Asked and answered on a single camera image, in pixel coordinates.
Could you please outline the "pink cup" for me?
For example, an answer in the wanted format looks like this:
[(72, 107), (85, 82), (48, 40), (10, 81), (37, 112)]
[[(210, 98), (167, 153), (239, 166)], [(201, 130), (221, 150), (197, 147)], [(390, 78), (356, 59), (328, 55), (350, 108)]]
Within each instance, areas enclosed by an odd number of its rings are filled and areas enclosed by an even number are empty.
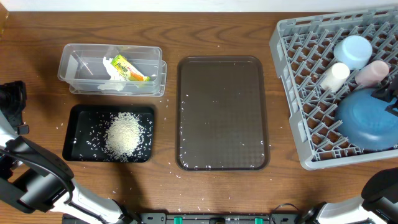
[(382, 60), (376, 60), (362, 68), (355, 76), (355, 81), (363, 87), (374, 86), (381, 82), (388, 73), (388, 64)]

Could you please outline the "dark blue plate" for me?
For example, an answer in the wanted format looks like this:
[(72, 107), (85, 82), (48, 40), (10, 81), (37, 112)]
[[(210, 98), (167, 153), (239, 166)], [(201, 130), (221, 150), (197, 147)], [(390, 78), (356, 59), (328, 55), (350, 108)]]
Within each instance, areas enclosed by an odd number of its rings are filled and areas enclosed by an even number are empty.
[(338, 132), (360, 148), (380, 151), (397, 145), (397, 116), (386, 108), (388, 103), (372, 96), (372, 88), (350, 93), (338, 104), (335, 120)]

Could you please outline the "light blue bowl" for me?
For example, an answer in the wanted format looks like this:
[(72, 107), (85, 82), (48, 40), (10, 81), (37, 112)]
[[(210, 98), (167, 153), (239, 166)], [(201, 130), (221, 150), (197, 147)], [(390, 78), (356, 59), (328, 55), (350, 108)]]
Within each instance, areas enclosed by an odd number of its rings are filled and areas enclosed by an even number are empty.
[(368, 64), (372, 52), (372, 45), (367, 39), (351, 35), (335, 45), (333, 55), (350, 70), (360, 70)]

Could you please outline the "cream white cup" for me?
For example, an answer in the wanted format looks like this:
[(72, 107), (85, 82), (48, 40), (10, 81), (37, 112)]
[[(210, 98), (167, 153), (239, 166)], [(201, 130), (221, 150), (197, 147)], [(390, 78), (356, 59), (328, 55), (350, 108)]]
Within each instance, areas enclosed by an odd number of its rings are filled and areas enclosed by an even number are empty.
[(341, 62), (334, 63), (325, 73), (324, 79), (320, 86), (324, 90), (331, 90), (337, 92), (345, 83), (350, 75), (350, 69), (347, 65)]

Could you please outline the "white tissue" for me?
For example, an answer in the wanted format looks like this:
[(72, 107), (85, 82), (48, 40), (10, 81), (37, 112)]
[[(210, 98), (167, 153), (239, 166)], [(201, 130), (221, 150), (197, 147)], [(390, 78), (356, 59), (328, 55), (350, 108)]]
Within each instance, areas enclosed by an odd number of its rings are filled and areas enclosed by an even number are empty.
[(105, 91), (105, 90), (115, 90), (121, 91), (126, 86), (127, 80), (119, 74), (116, 68), (111, 64), (112, 58), (103, 57), (103, 65), (106, 69), (106, 72), (110, 76), (108, 81), (105, 81), (104, 84), (99, 85), (97, 89)]

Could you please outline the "green yellow snack wrapper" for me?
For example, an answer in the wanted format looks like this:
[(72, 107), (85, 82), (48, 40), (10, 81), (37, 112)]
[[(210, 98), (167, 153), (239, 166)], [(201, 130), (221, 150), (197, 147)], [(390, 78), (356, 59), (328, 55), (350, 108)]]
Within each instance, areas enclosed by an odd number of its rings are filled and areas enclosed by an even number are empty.
[(111, 61), (111, 65), (118, 71), (120, 76), (129, 81), (148, 82), (150, 77), (143, 75), (122, 55), (117, 55)]

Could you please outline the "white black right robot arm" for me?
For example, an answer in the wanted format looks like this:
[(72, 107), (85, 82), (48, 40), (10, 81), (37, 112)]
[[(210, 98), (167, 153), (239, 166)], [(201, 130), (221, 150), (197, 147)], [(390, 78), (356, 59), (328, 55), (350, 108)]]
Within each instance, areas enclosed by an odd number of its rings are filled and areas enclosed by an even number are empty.
[[(348, 95), (335, 119), (338, 132), (355, 146), (376, 151), (397, 145), (397, 79)], [(397, 223), (397, 169), (372, 176), (358, 197), (313, 207), (297, 223)]]

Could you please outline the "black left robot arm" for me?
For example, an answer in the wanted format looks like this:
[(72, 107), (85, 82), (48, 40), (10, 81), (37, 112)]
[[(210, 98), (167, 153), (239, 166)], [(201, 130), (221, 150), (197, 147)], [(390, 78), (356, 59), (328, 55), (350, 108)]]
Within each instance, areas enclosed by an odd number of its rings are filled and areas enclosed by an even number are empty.
[(1, 85), (1, 201), (24, 213), (60, 212), (86, 223), (141, 223), (114, 200), (78, 185), (56, 154), (24, 137), (22, 81)]

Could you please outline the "grey dishwasher rack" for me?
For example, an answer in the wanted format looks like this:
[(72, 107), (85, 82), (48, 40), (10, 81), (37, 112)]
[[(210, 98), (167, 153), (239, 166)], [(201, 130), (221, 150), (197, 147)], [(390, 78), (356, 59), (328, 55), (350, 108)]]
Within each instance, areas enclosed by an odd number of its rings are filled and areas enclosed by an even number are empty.
[(337, 60), (335, 45), (351, 35), (370, 41), (371, 60), (389, 66), (382, 84), (397, 76), (397, 7), (382, 7), (281, 20), (269, 42), (277, 76), (290, 110), (290, 128), (301, 166), (317, 170), (397, 157), (397, 146), (370, 151), (349, 142), (334, 120), (338, 103), (359, 90), (350, 73), (336, 92), (320, 86), (323, 72)]

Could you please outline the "clear plastic bin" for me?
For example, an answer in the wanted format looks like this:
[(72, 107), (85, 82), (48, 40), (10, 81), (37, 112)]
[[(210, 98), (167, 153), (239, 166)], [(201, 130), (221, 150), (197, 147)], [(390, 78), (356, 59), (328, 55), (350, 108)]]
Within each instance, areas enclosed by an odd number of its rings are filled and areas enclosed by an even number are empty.
[(148, 82), (127, 80), (121, 92), (155, 93), (160, 90), (162, 50), (150, 46), (68, 44), (63, 49), (58, 79), (77, 90), (102, 91), (97, 87), (110, 79), (103, 57), (114, 59), (117, 55), (124, 56), (143, 75), (150, 77)]

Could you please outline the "brown serving tray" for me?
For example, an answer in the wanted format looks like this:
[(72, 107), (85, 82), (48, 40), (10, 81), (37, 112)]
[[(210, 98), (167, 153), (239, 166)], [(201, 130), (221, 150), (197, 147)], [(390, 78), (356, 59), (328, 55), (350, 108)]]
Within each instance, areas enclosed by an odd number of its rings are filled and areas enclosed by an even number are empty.
[(262, 63), (253, 56), (178, 64), (175, 160), (186, 171), (261, 170), (270, 162)]

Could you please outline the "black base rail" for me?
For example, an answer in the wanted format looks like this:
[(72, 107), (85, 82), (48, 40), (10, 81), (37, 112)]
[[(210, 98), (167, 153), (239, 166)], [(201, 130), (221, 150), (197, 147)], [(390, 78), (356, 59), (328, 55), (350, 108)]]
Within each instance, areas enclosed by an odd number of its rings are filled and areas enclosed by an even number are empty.
[(166, 215), (165, 213), (142, 213), (142, 223), (146, 224), (294, 224), (299, 219), (296, 214), (274, 214), (272, 221), (268, 215)]

